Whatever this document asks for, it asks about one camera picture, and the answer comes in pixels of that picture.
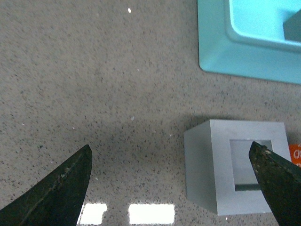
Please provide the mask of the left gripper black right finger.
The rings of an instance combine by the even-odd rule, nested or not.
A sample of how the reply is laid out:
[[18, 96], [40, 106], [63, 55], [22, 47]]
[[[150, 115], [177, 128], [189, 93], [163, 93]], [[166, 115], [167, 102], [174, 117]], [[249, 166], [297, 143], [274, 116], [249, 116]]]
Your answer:
[[253, 141], [249, 151], [256, 179], [280, 226], [301, 224], [301, 168]]

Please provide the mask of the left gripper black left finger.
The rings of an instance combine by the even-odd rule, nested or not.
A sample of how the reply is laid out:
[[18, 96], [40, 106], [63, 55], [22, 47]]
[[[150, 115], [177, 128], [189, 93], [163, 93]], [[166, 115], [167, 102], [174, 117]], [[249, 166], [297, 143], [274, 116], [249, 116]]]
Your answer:
[[92, 169], [85, 145], [0, 211], [2, 226], [75, 226]]

